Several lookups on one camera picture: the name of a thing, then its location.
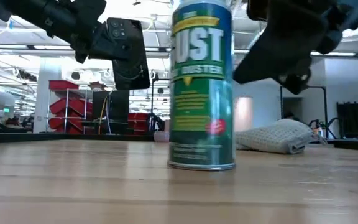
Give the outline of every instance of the metal rack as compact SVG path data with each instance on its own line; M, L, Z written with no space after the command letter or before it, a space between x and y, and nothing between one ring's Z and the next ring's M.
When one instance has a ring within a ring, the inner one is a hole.
M49 120L50 119L64 119L65 120L65 127L64 127L64 133L67 132L67 119L83 119L84 121L86 121L86 110L87 110L87 102L88 100L90 100L90 97L88 96L88 91L91 91L91 90L78 90L78 89L66 89L66 90L49 90L49 96L48 96L48 110L47 110L47 116L46 116L46 119L47 119L47 124L45 125L45 131L47 132L48 131L48 128L49 128ZM50 115L50 97L51 97L51 94L52 92L55 92L55 93L59 93L59 92L66 92L66 107L65 107L65 116L64 117L49 117ZM84 106L84 117L81 118L81 117L68 117L67 116L67 113L68 113L68 99L69 99L69 96L70 96L70 92L73 92L75 95L77 96L83 96L83 98L85 99L85 106Z

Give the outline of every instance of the folded cloth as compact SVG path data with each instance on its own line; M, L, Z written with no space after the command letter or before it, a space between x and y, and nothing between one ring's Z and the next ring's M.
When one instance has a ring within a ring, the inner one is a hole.
M326 140L307 125L292 119L282 119L270 126L236 133L237 149L250 149L280 154L298 154L311 142Z

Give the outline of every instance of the ceiling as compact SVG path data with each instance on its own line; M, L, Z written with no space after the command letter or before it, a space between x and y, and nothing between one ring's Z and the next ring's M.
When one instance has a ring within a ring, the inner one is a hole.
M135 0L106 1L106 10L99 18L99 21L105 21L108 17L140 20L144 30L146 47L170 47L171 15L176 4L172 5L169 0L149 0L140 1L141 4L134 6ZM247 50L252 41L258 37L265 27L263 22L252 21L247 17L243 2L245 1L227 0L234 18L233 29L236 50ZM358 52L358 30L347 30L344 36L346 38L340 44L337 51ZM48 37L44 30L16 16L12 16L8 23L0 20L0 44L68 45L57 37ZM88 70L94 72L96 78L100 77L102 82L114 84L114 79L110 74L111 63L108 61L87 60L82 65L74 60L72 54L62 55L59 51L55 51L55 53L49 51L48 53L49 55L47 56L49 57L60 57L62 59L62 64L64 64L63 76L67 79L70 79L72 71ZM0 52L0 83L26 82L16 77L18 68L37 76L41 57L44 56L45 52L41 50L33 52L5 50ZM158 72L162 78L169 78L170 60L168 54L158 55L150 53L148 57L149 69ZM243 57L244 54L237 55L236 61L241 61ZM158 85L167 87L169 82L160 82ZM28 101L35 100L34 95L37 87L36 85L31 87L29 85L3 85L3 89L17 94L17 97L20 98L18 101L23 100L23 98Z

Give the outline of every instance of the desk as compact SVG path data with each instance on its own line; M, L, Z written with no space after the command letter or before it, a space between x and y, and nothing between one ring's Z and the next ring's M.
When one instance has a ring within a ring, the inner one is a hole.
M237 151L237 167L167 167L168 145L0 144L0 223L358 224L358 151Z

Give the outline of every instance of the can label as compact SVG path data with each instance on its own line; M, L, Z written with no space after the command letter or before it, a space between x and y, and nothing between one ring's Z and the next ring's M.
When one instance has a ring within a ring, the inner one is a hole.
M171 163L234 163L231 21L230 11L209 3L173 14Z

